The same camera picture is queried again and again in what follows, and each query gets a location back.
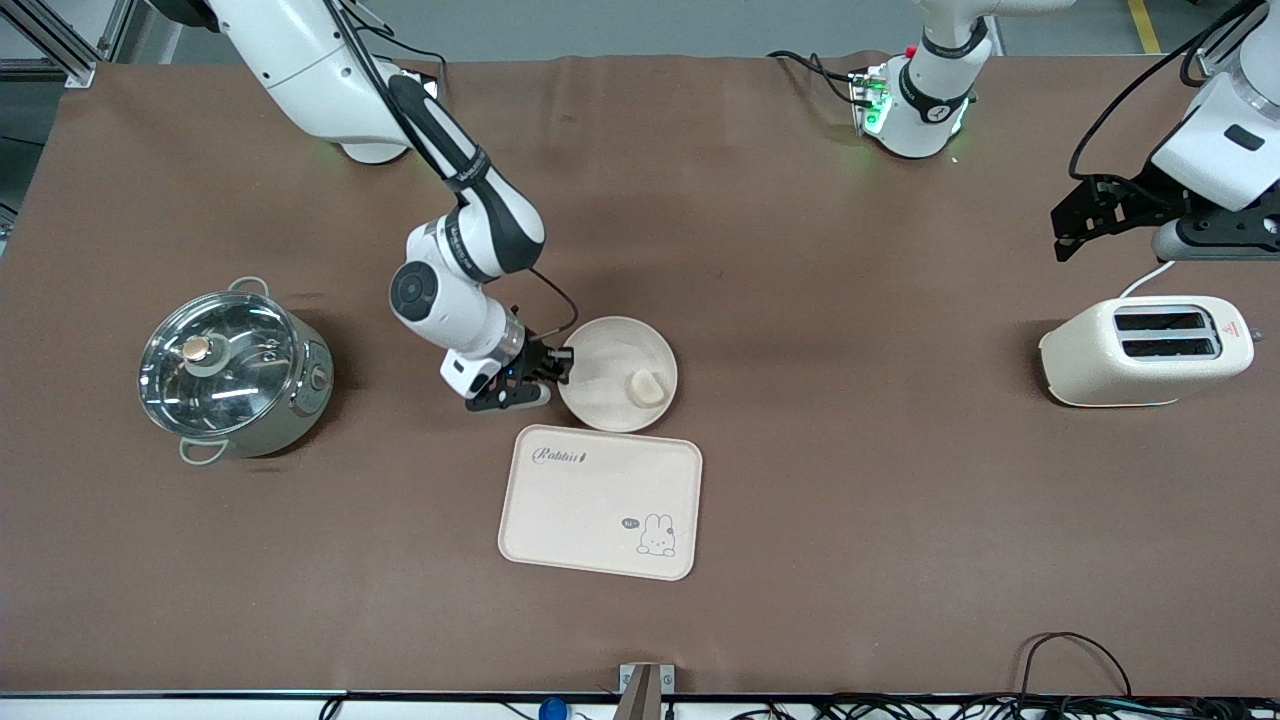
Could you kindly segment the brown table mat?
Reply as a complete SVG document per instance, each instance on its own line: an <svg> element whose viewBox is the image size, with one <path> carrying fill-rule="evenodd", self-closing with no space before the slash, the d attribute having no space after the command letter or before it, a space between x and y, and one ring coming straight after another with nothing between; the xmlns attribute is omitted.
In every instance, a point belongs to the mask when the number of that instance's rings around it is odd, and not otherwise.
<svg viewBox="0 0 1280 720"><path fill-rule="evenodd" d="M106 65L67 94L0 258L0 688L996 692L1078 632L1140 694L1280 694L1280 263L1148 284L1266 338L1166 407L1061 407L1036 346L1152 265L1056 263L1050 210L1139 58L1000 58L948 155L899 161L762 59L456 64L452 113L538 206L539 268L678 356L654 428L704 459L678 582L497 544L558 405L467 413L387 291L453 205L349 161L242 67ZM330 401L268 456L192 466L145 343L241 277L326 342Z"/></svg>

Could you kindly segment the glass pot lid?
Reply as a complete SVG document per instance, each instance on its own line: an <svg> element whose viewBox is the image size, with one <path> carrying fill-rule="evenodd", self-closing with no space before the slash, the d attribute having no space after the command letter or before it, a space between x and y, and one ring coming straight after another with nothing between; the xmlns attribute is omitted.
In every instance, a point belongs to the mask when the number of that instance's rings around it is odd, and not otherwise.
<svg viewBox="0 0 1280 720"><path fill-rule="evenodd" d="M243 290L206 293L148 337L138 393L157 427L211 439L264 418L291 383L297 337L270 299Z"/></svg>

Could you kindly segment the grey metal mount bracket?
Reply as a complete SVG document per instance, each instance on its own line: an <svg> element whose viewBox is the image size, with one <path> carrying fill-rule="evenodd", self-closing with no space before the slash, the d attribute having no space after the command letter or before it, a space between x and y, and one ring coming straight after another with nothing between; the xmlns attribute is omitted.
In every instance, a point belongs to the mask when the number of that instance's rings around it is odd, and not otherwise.
<svg viewBox="0 0 1280 720"><path fill-rule="evenodd" d="M676 720L673 664L623 664L613 720Z"/></svg>

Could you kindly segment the pale green electric cooking pot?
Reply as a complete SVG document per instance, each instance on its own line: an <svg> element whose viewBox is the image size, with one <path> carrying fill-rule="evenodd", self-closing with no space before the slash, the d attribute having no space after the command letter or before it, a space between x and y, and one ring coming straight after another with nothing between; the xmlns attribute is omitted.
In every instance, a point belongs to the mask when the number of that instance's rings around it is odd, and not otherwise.
<svg viewBox="0 0 1280 720"><path fill-rule="evenodd" d="M297 337L293 377L268 414L247 427L211 439L173 434L178 439L180 459L192 466L207 466L228 457L268 456L292 446L317 423L335 384L334 360L328 342L310 324L283 307L273 297L266 281L256 275L241 277L224 291L228 290L260 293L284 310Z"/></svg>

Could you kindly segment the aluminium frame profile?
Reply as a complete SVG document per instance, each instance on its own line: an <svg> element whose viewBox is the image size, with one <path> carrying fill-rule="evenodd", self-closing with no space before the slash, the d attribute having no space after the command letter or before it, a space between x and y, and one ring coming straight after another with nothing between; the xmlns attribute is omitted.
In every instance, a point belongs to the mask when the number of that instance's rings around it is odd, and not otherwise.
<svg viewBox="0 0 1280 720"><path fill-rule="evenodd" d="M0 0L0 81L91 86L115 61L138 0Z"/></svg>
<svg viewBox="0 0 1280 720"><path fill-rule="evenodd" d="M1221 70L1267 13L1268 0L1233 0L1194 37L1181 73L1190 77L1193 85L1199 85Z"/></svg>

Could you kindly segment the cream two-slot toaster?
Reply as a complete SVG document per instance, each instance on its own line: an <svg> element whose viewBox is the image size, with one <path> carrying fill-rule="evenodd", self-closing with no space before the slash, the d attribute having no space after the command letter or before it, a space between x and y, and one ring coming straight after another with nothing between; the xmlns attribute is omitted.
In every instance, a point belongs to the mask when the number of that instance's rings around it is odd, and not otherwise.
<svg viewBox="0 0 1280 720"><path fill-rule="evenodd" d="M1074 407L1157 407L1247 370L1254 336L1239 309L1206 295L1094 304L1039 343L1048 392Z"/></svg>

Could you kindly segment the beige rabbit print tray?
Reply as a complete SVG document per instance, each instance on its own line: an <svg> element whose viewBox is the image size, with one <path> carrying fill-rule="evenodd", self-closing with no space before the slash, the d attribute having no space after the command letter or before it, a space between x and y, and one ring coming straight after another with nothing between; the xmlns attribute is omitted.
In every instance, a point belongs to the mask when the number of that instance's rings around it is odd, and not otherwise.
<svg viewBox="0 0 1280 720"><path fill-rule="evenodd" d="M512 562L659 582L696 557L703 456L684 439L530 425L497 544Z"/></svg>

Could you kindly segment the round beige plate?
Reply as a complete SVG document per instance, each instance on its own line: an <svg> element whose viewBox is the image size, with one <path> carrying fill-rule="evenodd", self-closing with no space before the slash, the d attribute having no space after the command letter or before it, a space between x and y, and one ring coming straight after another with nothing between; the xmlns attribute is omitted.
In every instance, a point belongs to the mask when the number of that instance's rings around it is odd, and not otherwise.
<svg viewBox="0 0 1280 720"><path fill-rule="evenodd" d="M659 421L672 406L678 388L678 365L668 341L653 327L630 316L602 316L573 332L568 384L561 388L564 406L595 430L634 433ZM667 391L659 407L636 407L626 395L630 374L655 373Z"/></svg>

